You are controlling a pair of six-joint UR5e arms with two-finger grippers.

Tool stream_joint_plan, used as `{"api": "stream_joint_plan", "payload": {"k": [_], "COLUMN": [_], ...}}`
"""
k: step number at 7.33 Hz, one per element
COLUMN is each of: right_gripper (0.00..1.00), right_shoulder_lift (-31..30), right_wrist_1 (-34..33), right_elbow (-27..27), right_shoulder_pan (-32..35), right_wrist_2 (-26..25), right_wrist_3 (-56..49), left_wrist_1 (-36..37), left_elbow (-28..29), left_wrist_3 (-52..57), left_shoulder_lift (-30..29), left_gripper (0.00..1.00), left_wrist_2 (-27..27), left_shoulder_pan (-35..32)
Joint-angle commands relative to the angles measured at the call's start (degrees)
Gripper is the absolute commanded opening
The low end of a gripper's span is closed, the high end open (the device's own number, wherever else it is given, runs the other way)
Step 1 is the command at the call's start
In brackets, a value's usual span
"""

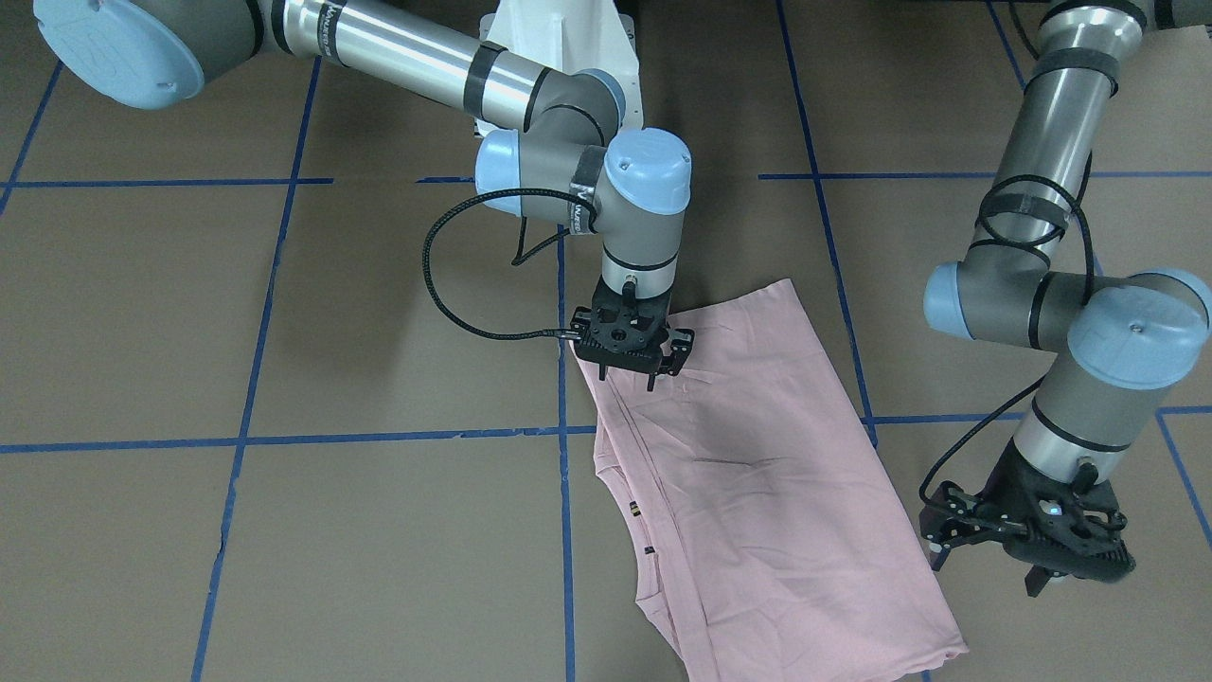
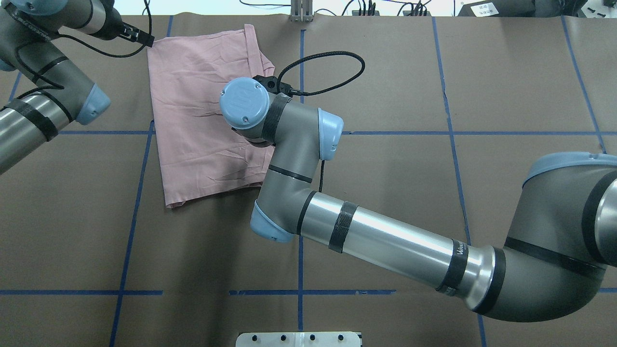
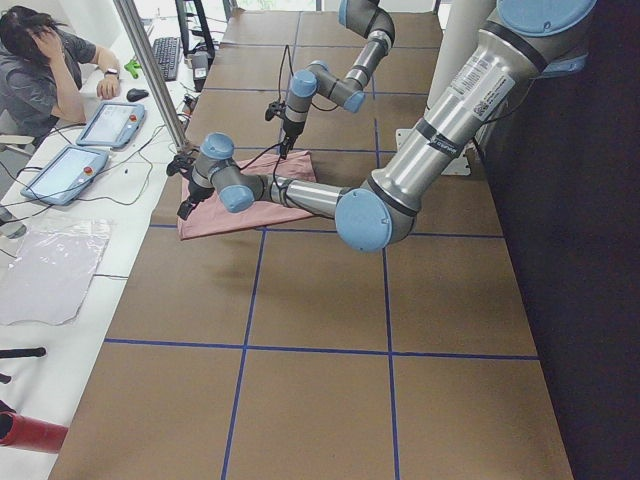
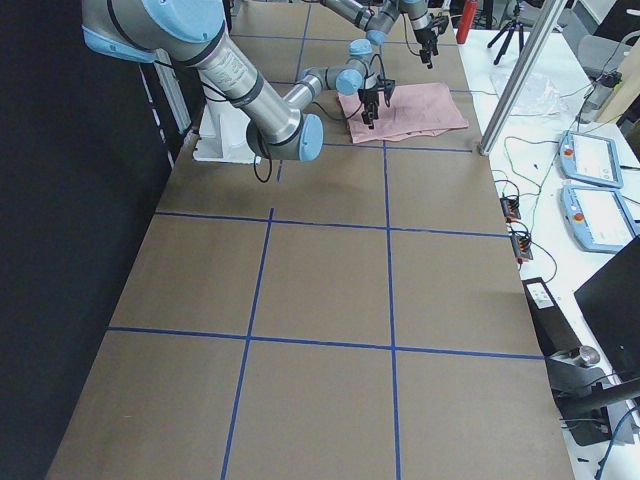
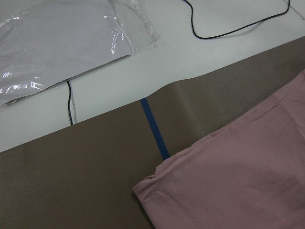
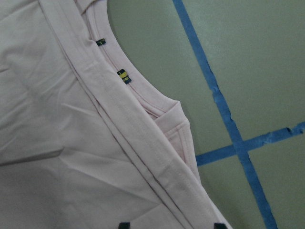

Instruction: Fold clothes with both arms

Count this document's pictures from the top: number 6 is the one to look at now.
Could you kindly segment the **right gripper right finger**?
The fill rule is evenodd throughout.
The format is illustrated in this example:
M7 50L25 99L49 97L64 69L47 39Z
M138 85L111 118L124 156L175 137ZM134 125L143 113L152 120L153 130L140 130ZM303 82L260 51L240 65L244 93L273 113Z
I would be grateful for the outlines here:
M228 227L225 223L214 223L213 228L214 229L228 229Z

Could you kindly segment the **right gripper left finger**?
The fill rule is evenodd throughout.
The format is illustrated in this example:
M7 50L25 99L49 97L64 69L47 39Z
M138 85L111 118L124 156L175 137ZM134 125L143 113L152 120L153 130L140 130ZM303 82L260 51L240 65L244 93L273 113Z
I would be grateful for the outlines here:
M130 229L130 222L120 222L118 229Z

